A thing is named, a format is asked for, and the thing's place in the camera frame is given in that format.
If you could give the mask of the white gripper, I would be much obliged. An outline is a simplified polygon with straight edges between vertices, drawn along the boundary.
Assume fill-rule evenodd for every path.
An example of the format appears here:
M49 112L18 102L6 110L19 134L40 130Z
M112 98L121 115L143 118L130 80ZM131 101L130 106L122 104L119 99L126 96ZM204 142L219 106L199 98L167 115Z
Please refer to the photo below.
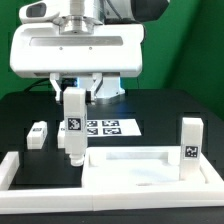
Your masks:
M136 77L142 70L141 42L144 28L140 24L99 25L89 35L61 35L52 23L20 26L13 37L10 66L23 78L50 76L56 93L63 102L61 76L87 79L86 103L94 104L103 84L101 73Z

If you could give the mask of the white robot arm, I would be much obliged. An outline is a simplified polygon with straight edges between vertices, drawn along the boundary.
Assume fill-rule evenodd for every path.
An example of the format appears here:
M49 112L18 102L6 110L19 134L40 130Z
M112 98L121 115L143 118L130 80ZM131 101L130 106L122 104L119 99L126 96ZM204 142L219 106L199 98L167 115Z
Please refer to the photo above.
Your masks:
M75 78L89 100L108 103L125 94L122 77L142 71L144 23L158 20L170 0L39 0L19 10L10 67L23 78Z

